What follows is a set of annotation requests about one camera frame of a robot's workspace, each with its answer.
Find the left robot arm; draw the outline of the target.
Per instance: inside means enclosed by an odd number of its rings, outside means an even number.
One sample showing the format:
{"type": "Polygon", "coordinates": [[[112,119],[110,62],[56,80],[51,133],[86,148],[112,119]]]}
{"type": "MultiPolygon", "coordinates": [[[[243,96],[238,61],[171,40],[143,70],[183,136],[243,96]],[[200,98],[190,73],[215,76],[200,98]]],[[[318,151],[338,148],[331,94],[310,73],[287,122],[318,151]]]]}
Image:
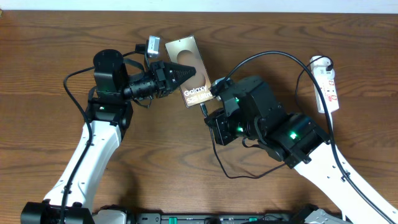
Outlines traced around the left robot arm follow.
{"type": "Polygon", "coordinates": [[[93,59],[96,85],[89,91],[78,146],[42,202],[27,202],[21,223],[135,223],[132,212],[117,205],[93,211],[105,168],[120,146],[133,115],[132,104],[163,98],[196,74],[194,67],[163,61],[141,64],[117,50],[93,59]]]}

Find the white power strip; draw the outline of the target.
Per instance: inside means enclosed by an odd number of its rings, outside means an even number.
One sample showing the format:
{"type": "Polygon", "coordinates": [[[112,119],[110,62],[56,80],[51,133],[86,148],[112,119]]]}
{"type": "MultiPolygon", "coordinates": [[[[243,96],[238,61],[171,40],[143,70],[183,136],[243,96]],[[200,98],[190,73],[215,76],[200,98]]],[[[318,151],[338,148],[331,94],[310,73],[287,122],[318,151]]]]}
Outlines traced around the white power strip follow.
{"type": "Polygon", "coordinates": [[[310,59],[310,68],[322,91],[328,112],[332,113],[338,110],[340,106],[336,92],[335,70],[332,61],[325,56],[316,55],[310,59]]]}

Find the Samsung Galaxy smartphone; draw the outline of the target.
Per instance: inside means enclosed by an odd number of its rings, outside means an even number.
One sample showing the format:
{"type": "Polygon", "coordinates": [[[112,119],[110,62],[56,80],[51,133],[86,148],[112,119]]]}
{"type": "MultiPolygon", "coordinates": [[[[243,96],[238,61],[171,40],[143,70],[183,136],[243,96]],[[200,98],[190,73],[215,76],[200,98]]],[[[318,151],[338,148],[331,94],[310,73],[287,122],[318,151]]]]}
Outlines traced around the Samsung Galaxy smartphone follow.
{"type": "Polygon", "coordinates": [[[205,68],[197,42],[193,35],[167,42],[165,49],[173,63],[181,65],[186,81],[180,85],[180,92],[187,108],[199,105],[213,98],[211,81],[205,68]]]}

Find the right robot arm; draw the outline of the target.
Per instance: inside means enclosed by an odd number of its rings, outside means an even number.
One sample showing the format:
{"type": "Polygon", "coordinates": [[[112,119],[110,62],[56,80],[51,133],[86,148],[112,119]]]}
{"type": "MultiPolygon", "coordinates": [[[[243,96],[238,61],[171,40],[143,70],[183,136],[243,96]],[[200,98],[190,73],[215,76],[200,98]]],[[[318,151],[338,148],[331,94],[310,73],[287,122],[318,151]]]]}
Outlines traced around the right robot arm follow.
{"type": "Polygon", "coordinates": [[[261,77],[217,80],[210,91],[223,104],[205,118],[217,144],[256,140],[271,158],[316,185],[353,223],[397,223],[397,209],[331,148],[329,135],[312,118],[286,113],[261,77]]]}

